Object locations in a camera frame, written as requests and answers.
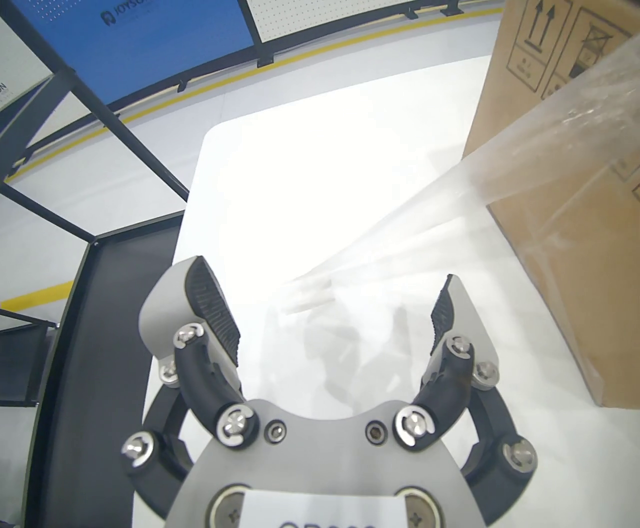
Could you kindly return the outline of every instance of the this way up arrow symbol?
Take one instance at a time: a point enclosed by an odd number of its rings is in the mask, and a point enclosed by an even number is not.
[[[540,37],[540,43],[538,44],[540,47],[542,46],[542,41],[544,41],[547,31],[549,30],[549,24],[556,17],[556,6],[551,6],[551,9],[547,12],[547,23],[545,24],[545,29],[542,30],[542,36]]]
[[[538,5],[536,6],[536,16],[533,19],[533,24],[531,24],[531,31],[529,32],[529,38],[531,38],[531,35],[533,35],[533,30],[536,29],[536,25],[538,23],[538,17],[542,12],[543,6],[544,4],[542,3],[542,0],[540,0],[540,2],[538,2]]]

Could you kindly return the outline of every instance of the screw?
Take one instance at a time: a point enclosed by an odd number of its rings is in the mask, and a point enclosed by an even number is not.
[[[409,528],[440,528],[442,514],[434,498],[417,488],[405,488],[396,493],[404,497]]]
[[[420,438],[427,433],[427,421],[418,413],[411,413],[404,419],[404,430],[414,438]]]
[[[274,420],[267,424],[264,435],[270,444],[279,444],[287,436],[287,426],[280,420]]]
[[[382,422],[373,420],[367,424],[365,435],[373,445],[382,445],[387,441],[387,428]]]
[[[131,460],[140,458],[146,451],[147,445],[138,436],[124,446],[124,454]]]
[[[484,387],[495,387],[500,380],[498,367],[491,361],[481,361],[476,364],[474,378]]]
[[[245,486],[235,485],[217,495],[209,512],[209,528],[236,528],[239,525],[247,489]]]
[[[538,456],[526,438],[513,445],[504,444],[502,454],[511,467],[520,473],[531,473],[538,465]]]
[[[461,359],[469,359],[471,357],[469,353],[471,350],[471,342],[463,335],[448,337],[446,343],[447,348],[453,355]]]
[[[204,335],[204,328],[200,323],[189,323],[180,327],[173,336],[173,346],[176,348],[184,348],[187,343]]]
[[[239,435],[246,429],[246,416],[241,410],[233,411],[227,417],[227,421],[223,426],[224,432],[227,436]]]
[[[160,380],[167,385],[178,381],[178,371],[175,366],[175,361],[170,361],[160,367]]]
[[[245,441],[252,441],[252,432],[257,432],[257,417],[253,409],[237,403],[228,407],[218,419],[216,438],[227,447],[238,447]]]
[[[435,433],[436,426],[433,418],[426,409],[417,405],[408,405],[398,411],[394,418],[394,429],[402,444],[415,447],[415,439],[422,438],[427,433]]]
[[[139,467],[149,460],[153,450],[154,437],[151,433],[140,431],[127,438],[120,452],[132,461],[133,467]]]

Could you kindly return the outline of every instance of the joyson logo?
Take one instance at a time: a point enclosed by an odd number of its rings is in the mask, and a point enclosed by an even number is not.
[[[107,26],[113,26],[119,20],[129,18],[130,15],[141,15],[149,12],[149,9],[141,9],[148,6],[153,0],[128,0],[121,4],[115,5],[112,9],[100,13],[100,18]]]

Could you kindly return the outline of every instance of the white table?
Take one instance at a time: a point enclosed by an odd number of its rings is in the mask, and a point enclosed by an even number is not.
[[[427,68],[217,125],[204,139],[174,262],[204,255],[240,327],[247,399],[298,415],[349,417],[410,401],[433,341],[429,314],[461,277],[500,356],[500,391],[539,469],[497,525],[637,525],[640,413],[591,401],[539,294],[484,209],[427,234],[419,250],[341,275],[333,301],[293,316],[281,286],[348,245],[454,165],[488,58]],[[146,408],[160,382],[151,369]],[[209,434],[189,415],[193,458]],[[446,435],[459,464],[469,416]],[[161,525],[139,499],[134,525]]]

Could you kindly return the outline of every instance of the white label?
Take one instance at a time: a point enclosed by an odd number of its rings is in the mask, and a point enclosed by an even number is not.
[[[406,526],[402,497],[350,497],[248,490],[240,528],[397,528]]]

